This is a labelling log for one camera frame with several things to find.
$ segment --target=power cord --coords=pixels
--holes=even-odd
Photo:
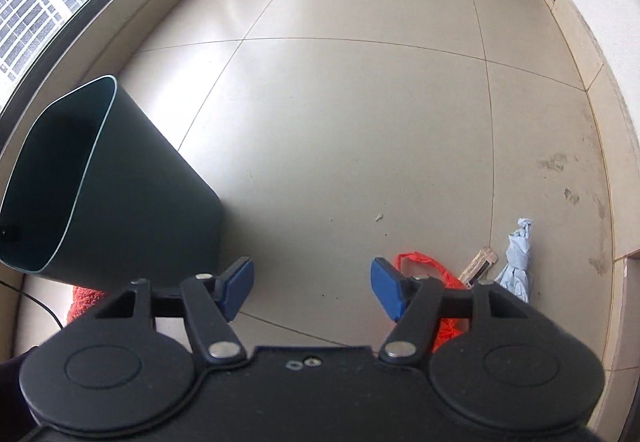
[[[10,288],[11,290],[13,290],[14,292],[17,292],[18,294],[20,294],[21,296],[25,296],[27,299],[30,299],[31,301],[33,301],[34,303],[36,303],[36,305],[41,306],[42,308],[44,308],[44,310],[46,310],[49,315],[51,317],[53,317],[54,321],[56,322],[56,324],[60,327],[60,330],[62,330],[64,327],[62,326],[62,323],[60,322],[60,319],[58,319],[58,317],[53,313],[53,310],[51,310],[48,306],[46,306],[46,304],[44,304],[42,301],[37,300],[36,298],[34,298],[33,296],[27,294],[27,292],[20,290],[19,288],[14,287],[13,285],[9,285],[8,283],[5,283],[4,281],[2,281],[0,279],[0,285],[2,285],[3,287],[7,287]]]

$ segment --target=window frame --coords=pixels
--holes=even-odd
[[[60,57],[92,19],[110,2],[111,0],[88,0],[69,18],[31,63],[0,112],[0,150],[4,149],[33,95]]]

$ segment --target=light blue cloth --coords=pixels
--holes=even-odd
[[[531,220],[529,218],[520,218],[518,227],[517,231],[509,235],[509,246],[505,253],[507,266],[502,269],[495,281],[514,296],[528,303],[529,280],[527,279],[527,265],[529,265]]]

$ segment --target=tiled floor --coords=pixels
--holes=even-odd
[[[378,347],[373,257],[498,270],[526,216],[533,304],[602,355],[604,164],[543,0],[183,0],[120,79],[223,200],[223,261],[255,260],[248,345]]]

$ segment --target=dark green trash can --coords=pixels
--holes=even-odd
[[[112,291],[216,270],[223,208],[113,76],[53,102],[2,200],[0,260]]]

